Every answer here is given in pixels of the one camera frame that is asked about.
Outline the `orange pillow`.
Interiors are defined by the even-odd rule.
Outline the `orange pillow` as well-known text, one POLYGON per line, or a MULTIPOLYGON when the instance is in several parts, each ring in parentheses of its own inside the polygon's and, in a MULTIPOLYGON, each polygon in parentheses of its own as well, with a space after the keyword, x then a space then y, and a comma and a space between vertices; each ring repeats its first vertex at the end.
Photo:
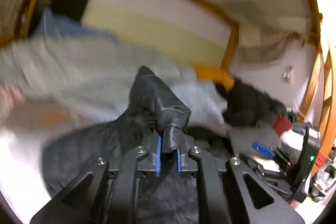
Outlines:
POLYGON ((220 84, 227 92, 235 85, 234 79, 222 69, 203 64, 194 65, 193 68, 198 80, 212 81, 213 83, 220 84))

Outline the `black down puffer jacket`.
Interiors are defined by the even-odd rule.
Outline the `black down puffer jacket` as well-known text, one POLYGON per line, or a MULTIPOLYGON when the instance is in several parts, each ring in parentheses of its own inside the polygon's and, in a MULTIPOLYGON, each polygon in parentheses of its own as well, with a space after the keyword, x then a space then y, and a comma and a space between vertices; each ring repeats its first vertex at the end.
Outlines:
POLYGON ((159 156, 149 155, 138 163, 142 174, 137 202, 148 198, 171 170, 177 169, 177 152, 187 153, 190 149, 187 147, 190 137, 186 135, 190 114, 190 109, 149 68, 139 69, 127 109, 115 121, 108 122, 114 147, 112 155, 106 157, 116 169, 121 159, 131 149, 141 146, 147 136, 161 136, 159 156))

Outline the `wall hook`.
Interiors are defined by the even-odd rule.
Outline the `wall hook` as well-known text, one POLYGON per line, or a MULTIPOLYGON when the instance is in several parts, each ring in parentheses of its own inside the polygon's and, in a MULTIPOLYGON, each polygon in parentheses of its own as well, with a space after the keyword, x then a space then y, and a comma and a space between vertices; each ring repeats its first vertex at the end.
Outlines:
POLYGON ((286 67, 285 72, 282 74, 282 81, 289 84, 291 82, 292 74, 293 74, 293 67, 289 65, 286 67))

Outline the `grey-green floral duvet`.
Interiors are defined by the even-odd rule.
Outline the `grey-green floral duvet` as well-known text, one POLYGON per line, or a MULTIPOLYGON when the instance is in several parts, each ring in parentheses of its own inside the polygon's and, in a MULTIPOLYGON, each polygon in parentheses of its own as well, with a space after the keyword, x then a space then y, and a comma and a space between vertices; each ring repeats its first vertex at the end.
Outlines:
POLYGON ((153 48, 119 44, 101 36, 15 42, 1 50, 1 83, 30 99, 51 98, 104 122, 126 110, 131 86, 143 66, 191 109, 191 123, 224 122, 226 101, 214 84, 198 81, 192 67, 174 63, 153 48))

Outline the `wooden bunk bed frame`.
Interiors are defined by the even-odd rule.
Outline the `wooden bunk bed frame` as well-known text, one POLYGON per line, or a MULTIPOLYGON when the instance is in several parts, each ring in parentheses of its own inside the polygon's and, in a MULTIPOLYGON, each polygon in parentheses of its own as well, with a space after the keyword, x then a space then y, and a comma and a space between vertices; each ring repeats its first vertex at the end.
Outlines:
MULTIPOLYGON (((240 23, 231 19, 223 10, 207 0, 189 1, 207 10, 212 16, 217 17, 220 21, 231 27, 228 45, 220 65, 222 70, 228 71, 239 44, 240 23)), ((313 173, 316 173, 327 161, 335 139, 335 49, 332 48, 328 41, 322 42, 321 40, 322 14, 319 13, 317 0, 308 0, 308 2, 311 9, 312 20, 308 41, 315 45, 315 58, 311 77, 299 109, 300 116, 302 118, 306 117, 312 105, 312 100, 318 87, 320 73, 324 74, 325 80, 323 92, 329 93, 329 96, 324 96, 323 98, 321 120, 319 122, 322 132, 321 148, 315 158, 315 166, 312 170, 313 173)), ((28 36, 31 18, 36 4, 37 0, 22 0, 20 8, 15 13, 17 18, 14 20, 14 27, 9 31, 1 32, 2 48, 7 47, 14 40, 24 39, 28 36)))

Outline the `grey folded garment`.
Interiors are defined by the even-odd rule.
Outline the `grey folded garment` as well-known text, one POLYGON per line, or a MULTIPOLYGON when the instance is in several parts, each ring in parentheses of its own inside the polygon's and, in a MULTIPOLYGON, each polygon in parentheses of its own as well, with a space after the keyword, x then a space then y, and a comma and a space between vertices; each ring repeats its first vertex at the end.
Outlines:
POLYGON ((233 127, 227 130, 227 136, 234 156, 243 154, 270 159, 271 156, 266 156, 264 153, 255 150, 252 144, 258 143, 268 150, 281 145, 280 138, 271 126, 233 127))

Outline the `red object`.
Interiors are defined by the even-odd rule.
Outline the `red object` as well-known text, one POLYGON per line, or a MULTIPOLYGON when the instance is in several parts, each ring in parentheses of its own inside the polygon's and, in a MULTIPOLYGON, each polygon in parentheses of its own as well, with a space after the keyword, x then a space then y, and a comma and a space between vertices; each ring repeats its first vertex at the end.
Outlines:
POLYGON ((291 121, 288 120, 288 118, 285 118, 284 116, 279 116, 275 120, 272 127, 275 130, 276 134, 280 137, 284 132, 291 130, 293 124, 291 121))

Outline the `white printed bed sheet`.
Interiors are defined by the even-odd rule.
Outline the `white printed bed sheet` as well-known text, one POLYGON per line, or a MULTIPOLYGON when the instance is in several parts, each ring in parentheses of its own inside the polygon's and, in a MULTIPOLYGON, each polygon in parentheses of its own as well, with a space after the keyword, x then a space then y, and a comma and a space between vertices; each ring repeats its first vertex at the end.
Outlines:
POLYGON ((113 153, 110 123, 51 98, 27 99, 1 87, 1 194, 21 223, 86 165, 113 153))

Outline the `blue pillow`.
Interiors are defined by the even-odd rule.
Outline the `blue pillow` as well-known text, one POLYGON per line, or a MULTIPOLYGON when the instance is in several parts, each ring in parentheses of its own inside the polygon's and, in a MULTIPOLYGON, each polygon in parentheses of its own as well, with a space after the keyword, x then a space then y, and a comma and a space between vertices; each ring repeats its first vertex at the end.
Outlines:
POLYGON ((49 7, 45 8, 41 20, 31 35, 35 37, 65 37, 65 36, 102 36, 111 42, 118 42, 117 36, 110 31, 83 26, 64 15, 53 14, 49 7))

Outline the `black clothes pile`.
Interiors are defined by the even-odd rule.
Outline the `black clothes pile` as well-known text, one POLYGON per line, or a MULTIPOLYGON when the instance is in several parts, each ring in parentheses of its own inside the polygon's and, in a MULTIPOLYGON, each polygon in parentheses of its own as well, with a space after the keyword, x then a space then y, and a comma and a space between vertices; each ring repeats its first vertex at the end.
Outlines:
POLYGON ((222 116, 232 126, 256 126, 260 121, 273 125, 277 118, 289 119, 282 102, 240 79, 235 79, 230 91, 226 91, 221 84, 216 84, 215 87, 227 101, 227 108, 222 116))

